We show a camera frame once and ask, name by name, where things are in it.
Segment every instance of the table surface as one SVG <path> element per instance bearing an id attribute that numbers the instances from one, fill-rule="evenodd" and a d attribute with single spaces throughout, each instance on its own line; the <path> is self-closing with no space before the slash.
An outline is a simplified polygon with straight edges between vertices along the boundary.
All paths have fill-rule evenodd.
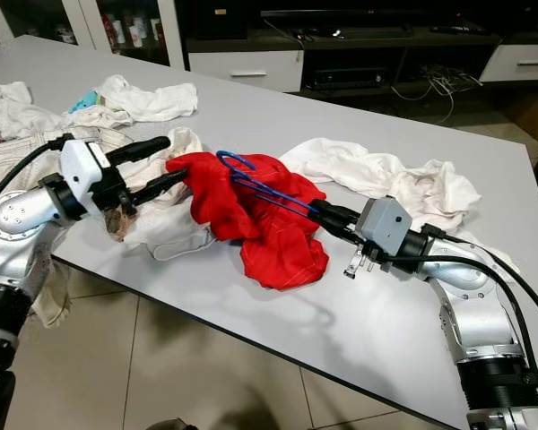
<path id="1" fill-rule="evenodd" d="M 68 109 L 114 73 L 145 90 L 193 82 L 199 111 L 172 124 L 191 127 L 212 151 L 279 157 L 324 136 L 393 153 L 408 166 L 433 158 L 453 161 L 482 195 L 466 227 L 510 254 L 538 292 L 538 190 L 524 145 L 30 36 L 0 46 L 0 83 L 26 82 L 35 104 L 54 112 Z M 155 133 L 164 129 L 154 128 Z M 356 211 L 365 204 L 363 196 L 338 185 L 319 187 L 334 204 Z M 243 275 L 238 246 L 216 243 L 156 262 L 142 246 L 127 251 L 112 242 L 94 219 L 73 226 L 55 256 L 375 399 L 466 428 L 464 395 L 429 285 L 378 268 L 347 279 L 343 269 L 353 246 L 322 230 L 317 238 L 331 257 L 325 276 L 283 292 L 263 289 Z M 538 312 L 519 289 L 516 295 L 538 357 Z"/>

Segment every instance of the cabinet door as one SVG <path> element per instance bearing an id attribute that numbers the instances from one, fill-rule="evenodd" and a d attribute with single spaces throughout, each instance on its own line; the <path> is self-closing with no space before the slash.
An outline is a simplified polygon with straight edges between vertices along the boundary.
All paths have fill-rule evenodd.
<path id="1" fill-rule="evenodd" d="M 96 49 L 183 69 L 174 0 L 80 0 Z"/>
<path id="2" fill-rule="evenodd" d="M 93 47 L 75 0 L 0 0 L 0 41 L 23 34 Z"/>

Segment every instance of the drawer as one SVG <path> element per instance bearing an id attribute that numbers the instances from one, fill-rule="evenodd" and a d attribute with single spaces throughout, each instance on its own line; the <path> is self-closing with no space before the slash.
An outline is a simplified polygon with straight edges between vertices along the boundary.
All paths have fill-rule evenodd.
<path id="1" fill-rule="evenodd" d="M 482 82 L 538 80 L 538 45 L 500 45 L 492 54 Z"/>
<path id="2" fill-rule="evenodd" d="M 189 54 L 195 73 L 267 90 L 299 91 L 303 73 L 300 51 L 205 52 Z"/>

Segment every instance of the tile floor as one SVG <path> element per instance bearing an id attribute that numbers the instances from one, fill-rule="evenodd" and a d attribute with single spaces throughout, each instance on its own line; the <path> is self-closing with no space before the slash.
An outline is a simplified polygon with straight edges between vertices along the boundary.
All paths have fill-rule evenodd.
<path id="1" fill-rule="evenodd" d="M 418 118 L 437 122 L 437 117 Z M 448 126 L 538 142 L 497 113 Z M 75 273 L 72 314 L 30 319 L 13 369 L 7 430 L 144 430 L 181 417 L 201 430 L 429 430 L 439 427 L 208 328 L 114 285 Z"/>

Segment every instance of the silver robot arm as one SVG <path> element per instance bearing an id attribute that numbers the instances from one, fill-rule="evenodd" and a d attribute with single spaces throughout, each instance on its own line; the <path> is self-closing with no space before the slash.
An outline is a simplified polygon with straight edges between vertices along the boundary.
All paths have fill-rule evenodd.
<path id="1" fill-rule="evenodd" d="M 309 217 L 357 251 L 344 274 L 354 279 L 369 260 L 427 281 L 440 300 L 440 321 L 458 369 L 471 430 L 538 430 L 538 373 L 529 369 L 499 299 L 499 265 L 482 248 L 445 240 L 438 228 L 410 230 L 411 216 L 393 198 L 369 200 L 362 213 L 313 201 Z M 446 258 L 465 262 L 445 262 Z"/>
<path id="2" fill-rule="evenodd" d="M 108 154 L 96 142 L 72 136 L 62 143 L 62 176 L 50 175 L 34 189 L 0 196 L 0 429 L 4 428 L 15 384 L 8 368 L 20 330 L 48 276 L 56 238 L 76 221 L 118 206 L 134 216 L 137 205 L 170 189 L 187 173 L 168 173 L 132 193 L 117 165 L 168 148 L 167 137 L 133 143 Z"/>

